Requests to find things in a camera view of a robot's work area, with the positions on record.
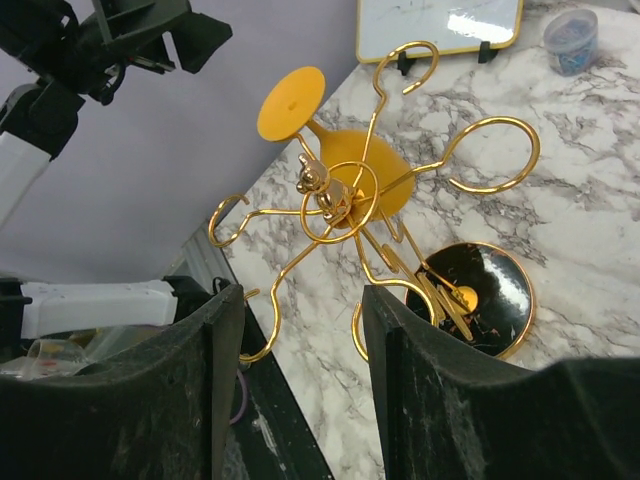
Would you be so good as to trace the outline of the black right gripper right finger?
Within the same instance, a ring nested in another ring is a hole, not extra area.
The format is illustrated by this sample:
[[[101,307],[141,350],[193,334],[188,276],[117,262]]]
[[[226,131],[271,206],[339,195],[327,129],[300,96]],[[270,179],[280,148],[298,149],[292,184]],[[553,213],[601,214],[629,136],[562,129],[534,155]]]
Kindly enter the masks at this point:
[[[368,286],[363,323],[389,479],[635,479],[639,362],[539,371],[483,354]]]

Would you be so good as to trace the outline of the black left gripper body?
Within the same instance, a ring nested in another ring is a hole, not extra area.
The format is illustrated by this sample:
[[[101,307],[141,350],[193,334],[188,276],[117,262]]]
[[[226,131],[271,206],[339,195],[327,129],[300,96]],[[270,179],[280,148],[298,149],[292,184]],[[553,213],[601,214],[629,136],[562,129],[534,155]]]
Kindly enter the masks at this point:
[[[93,1],[83,21],[67,1],[3,1],[1,49],[46,80],[99,95],[128,66],[175,68],[163,35],[180,20],[178,1]]]

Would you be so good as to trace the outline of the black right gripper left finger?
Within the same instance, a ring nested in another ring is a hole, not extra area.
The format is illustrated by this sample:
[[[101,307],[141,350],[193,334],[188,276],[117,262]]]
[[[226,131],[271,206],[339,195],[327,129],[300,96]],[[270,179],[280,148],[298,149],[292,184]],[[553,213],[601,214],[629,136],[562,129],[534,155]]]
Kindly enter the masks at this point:
[[[1,379],[5,479],[218,479],[243,290],[74,376]]]

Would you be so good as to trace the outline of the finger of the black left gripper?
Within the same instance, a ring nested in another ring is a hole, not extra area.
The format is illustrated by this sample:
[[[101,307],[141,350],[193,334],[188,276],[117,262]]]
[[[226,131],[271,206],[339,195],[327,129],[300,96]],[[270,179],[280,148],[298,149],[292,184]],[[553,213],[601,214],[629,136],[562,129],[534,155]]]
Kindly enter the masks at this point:
[[[180,66],[191,74],[198,73],[215,51],[233,35],[230,24],[203,13],[188,9],[165,9],[164,16],[171,24],[169,31]]]

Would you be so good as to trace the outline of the orange wine glass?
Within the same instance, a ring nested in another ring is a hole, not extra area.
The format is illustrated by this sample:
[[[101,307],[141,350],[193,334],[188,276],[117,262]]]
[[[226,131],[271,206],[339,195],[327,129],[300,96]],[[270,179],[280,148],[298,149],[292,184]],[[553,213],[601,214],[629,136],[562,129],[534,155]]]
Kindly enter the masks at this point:
[[[325,92],[325,78],[314,66],[300,67],[283,77],[264,100],[257,119],[259,135],[270,142],[297,138],[306,127],[318,139],[320,153],[307,146],[299,156],[296,185],[308,194],[330,222],[348,226],[345,216],[359,223],[398,213],[411,197],[415,181],[400,177],[410,166],[384,139],[367,130],[329,130],[313,116]]]

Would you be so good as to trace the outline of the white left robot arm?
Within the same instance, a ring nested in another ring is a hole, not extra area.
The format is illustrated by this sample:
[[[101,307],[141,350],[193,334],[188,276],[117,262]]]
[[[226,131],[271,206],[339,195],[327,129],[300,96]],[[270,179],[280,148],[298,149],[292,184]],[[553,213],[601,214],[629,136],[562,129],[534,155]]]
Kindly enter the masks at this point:
[[[1,268],[60,284],[161,277],[230,189],[215,58],[197,75],[112,68],[60,159],[1,232]]]

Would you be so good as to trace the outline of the gold wine glass rack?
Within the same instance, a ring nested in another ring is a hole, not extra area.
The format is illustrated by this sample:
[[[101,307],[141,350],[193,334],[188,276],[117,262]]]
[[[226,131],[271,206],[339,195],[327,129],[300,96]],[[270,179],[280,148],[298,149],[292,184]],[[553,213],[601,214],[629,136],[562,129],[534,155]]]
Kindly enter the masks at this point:
[[[406,55],[408,50],[416,48],[429,50],[431,53],[431,63],[428,70],[422,76],[403,89],[403,95],[409,95],[418,90],[435,72],[439,63],[440,53],[437,47],[429,41],[411,41],[390,51],[378,63],[373,74],[372,87],[378,95],[379,100],[371,114],[368,127],[364,131],[369,130],[375,134],[379,116],[389,98],[387,91],[380,81],[382,71],[388,63],[400,60]],[[516,127],[528,137],[530,142],[530,156],[525,166],[514,177],[495,186],[471,186],[455,178],[450,179],[449,183],[460,191],[481,196],[493,195],[515,187],[531,173],[538,163],[541,144],[538,133],[529,123],[511,116],[491,116],[472,123],[454,136],[439,160],[415,168],[410,167],[410,171],[394,183],[398,184],[399,181],[405,180],[408,177],[413,178],[415,181],[418,175],[445,166],[453,156],[456,147],[465,137],[483,127],[499,124]],[[320,145],[316,136],[306,127],[300,131],[300,134],[304,139],[303,142],[299,142],[297,138],[293,139],[298,141],[302,149],[304,146],[307,146],[312,154],[319,154]],[[422,270],[419,273],[414,272],[390,245],[379,243],[368,229],[370,223],[381,221],[396,243],[411,241],[413,237],[402,221],[393,221],[391,219],[392,215],[390,217],[385,216],[383,219],[376,221],[364,217],[361,222],[357,223],[347,214],[345,218],[347,219],[348,226],[340,229],[338,227],[338,219],[330,222],[326,221],[323,217],[323,212],[317,208],[314,200],[308,194],[300,195],[302,200],[297,209],[271,208],[269,210],[254,210],[244,217],[238,227],[240,231],[243,231],[252,219],[267,214],[280,216],[292,215],[299,219],[302,230],[310,240],[309,245],[281,269],[270,288],[269,296],[273,310],[273,327],[265,346],[254,354],[241,355],[241,362],[247,364],[255,363],[266,357],[272,351],[282,325],[278,289],[286,275],[319,246],[341,244],[347,240],[354,241],[361,266],[371,284],[383,287],[402,287],[414,293],[427,307],[430,322],[433,326],[439,326],[442,321],[450,320],[467,342],[473,341],[474,336],[470,323],[479,306],[479,294],[470,286],[452,283],[429,265],[422,254],[417,256]]]

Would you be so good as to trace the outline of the gold framed whiteboard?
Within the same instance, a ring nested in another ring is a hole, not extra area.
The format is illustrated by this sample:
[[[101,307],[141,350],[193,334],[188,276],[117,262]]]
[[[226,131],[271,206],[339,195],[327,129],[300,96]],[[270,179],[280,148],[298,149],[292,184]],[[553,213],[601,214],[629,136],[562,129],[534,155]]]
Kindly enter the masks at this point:
[[[523,9],[520,0],[361,0],[356,58],[377,63],[405,43],[425,40],[442,55],[475,53],[485,64],[515,42]]]

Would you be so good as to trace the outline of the small clear plastic jar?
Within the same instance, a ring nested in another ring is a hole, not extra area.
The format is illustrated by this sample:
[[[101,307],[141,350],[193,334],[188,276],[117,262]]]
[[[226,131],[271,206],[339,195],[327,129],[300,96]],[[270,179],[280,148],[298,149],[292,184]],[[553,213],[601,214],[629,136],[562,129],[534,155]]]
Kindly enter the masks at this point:
[[[585,71],[598,49],[598,17],[589,9],[563,12],[543,32],[550,67],[562,76]]]

